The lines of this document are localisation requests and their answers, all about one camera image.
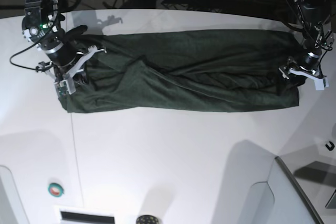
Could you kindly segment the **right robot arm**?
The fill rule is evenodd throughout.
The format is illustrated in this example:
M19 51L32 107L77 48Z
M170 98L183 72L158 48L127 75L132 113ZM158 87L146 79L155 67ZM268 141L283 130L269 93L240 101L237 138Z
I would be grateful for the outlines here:
M86 62L89 48L80 47L77 38L88 27L80 25L65 31L61 23L70 8L65 0L25 0L22 34L32 46L41 50L49 59L33 68L35 72L49 73L56 87L88 84Z

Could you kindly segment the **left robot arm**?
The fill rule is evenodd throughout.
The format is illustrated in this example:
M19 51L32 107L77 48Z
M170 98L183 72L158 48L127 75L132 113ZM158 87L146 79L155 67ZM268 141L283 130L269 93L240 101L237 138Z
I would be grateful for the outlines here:
M311 79L316 90L324 90L329 84L322 72L321 61L333 49L335 41L331 25L332 0L285 1L301 27L285 25L302 34L304 53L290 56L279 71L288 81Z

